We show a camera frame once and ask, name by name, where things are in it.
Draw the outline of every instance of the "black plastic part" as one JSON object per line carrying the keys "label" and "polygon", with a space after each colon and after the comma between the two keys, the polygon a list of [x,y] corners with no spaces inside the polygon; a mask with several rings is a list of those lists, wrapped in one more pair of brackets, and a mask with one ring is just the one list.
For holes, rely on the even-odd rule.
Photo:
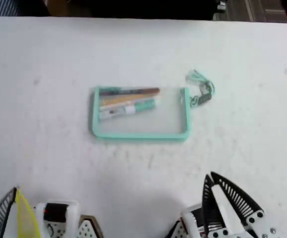
{"label": "black plastic part", "polygon": [[211,189],[213,185],[215,185],[214,182],[208,175],[206,175],[202,202],[204,230],[206,235],[208,235],[208,232],[226,227]]}
{"label": "black plastic part", "polygon": [[258,210],[262,210],[262,208],[236,184],[215,172],[211,172],[211,176],[215,184],[221,186],[244,226],[247,225],[246,218],[248,216]]}
{"label": "black plastic part", "polygon": [[203,209],[198,208],[194,211],[191,211],[191,213],[193,214],[193,216],[195,217],[195,219],[197,221],[197,227],[202,227],[204,225]]}
{"label": "black plastic part", "polygon": [[174,230],[175,230],[175,228],[176,228],[178,223],[179,223],[179,221],[175,222],[175,225],[172,227],[172,229],[170,230],[170,232],[168,233],[168,235],[165,238],[171,238],[172,237],[173,232],[174,232]]}
{"label": "black plastic part", "polygon": [[10,209],[15,201],[15,196],[16,196],[16,188],[14,187],[0,201],[0,238],[3,237]]}
{"label": "black plastic part", "polygon": [[48,203],[44,210],[44,220],[49,222],[66,222],[67,204]]}

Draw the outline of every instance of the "white tabletop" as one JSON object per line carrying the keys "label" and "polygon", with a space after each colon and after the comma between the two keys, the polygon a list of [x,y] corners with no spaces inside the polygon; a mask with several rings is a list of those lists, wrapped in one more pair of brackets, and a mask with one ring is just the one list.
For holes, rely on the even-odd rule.
{"label": "white tabletop", "polygon": [[[104,143],[92,88],[216,87],[183,143]],[[79,201],[107,238],[162,238],[216,171],[287,237],[287,24],[0,18],[0,198]]]}

